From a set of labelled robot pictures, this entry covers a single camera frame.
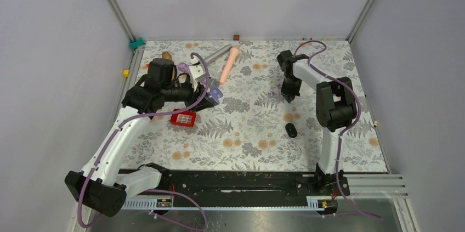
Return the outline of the black earbud charging case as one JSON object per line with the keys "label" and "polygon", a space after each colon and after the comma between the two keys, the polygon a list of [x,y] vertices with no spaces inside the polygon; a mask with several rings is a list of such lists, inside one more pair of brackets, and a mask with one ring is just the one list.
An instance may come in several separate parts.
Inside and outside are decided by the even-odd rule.
{"label": "black earbud charging case", "polygon": [[292,123],[287,123],[285,125],[285,131],[290,138],[295,138],[298,135],[297,129]]}

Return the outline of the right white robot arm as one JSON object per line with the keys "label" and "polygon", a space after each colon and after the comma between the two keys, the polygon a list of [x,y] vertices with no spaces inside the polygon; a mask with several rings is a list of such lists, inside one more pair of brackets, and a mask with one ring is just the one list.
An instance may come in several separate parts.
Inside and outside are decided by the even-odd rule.
{"label": "right white robot arm", "polygon": [[359,117],[351,80],[324,74],[309,63],[310,58],[305,54],[293,55],[286,50],[276,59],[284,73],[281,95],[288,103],[300,95],[302,83],[315,91],[315,113],[322,127],[323,139],[312,184],[323,195],[334,191],[342,196],[349,195],[348,181],[343,176],[340,159],[342,134]]}

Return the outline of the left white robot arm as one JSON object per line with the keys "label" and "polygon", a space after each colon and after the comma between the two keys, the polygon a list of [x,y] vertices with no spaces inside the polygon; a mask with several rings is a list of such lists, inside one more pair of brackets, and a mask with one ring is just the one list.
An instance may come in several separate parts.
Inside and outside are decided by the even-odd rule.
{"label": "left white robot arm", "polygon": [[185,81],[179,82],[173,61],[153,59],[147,73],[126,92],[114,125],[95,154],[80,171],[66,175],[65,184],[77,202],[79,217],[84,207],[113,217],[130,197],[150,189],[157,194],[168,191],[169,178],[154,166],[144,166],[124,177],[118,173],[134,141],[152,118],[192,111],[210,102],[207,63],[198,55],[191,60],[195,69],[204,72],[205,79],[198,80],[189,72]]}

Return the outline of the lilac oval earbud case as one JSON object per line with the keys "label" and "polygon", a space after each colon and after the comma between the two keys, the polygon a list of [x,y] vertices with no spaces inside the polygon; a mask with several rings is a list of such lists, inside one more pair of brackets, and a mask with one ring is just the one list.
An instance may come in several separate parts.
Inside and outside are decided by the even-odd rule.
{"label": "lilac oval earbud case", "polygon": [[220,104],[220,99],[224,96],[223,92],[218,87],[213,87],[207,93],[208,99],[213,103],[214,106]]}

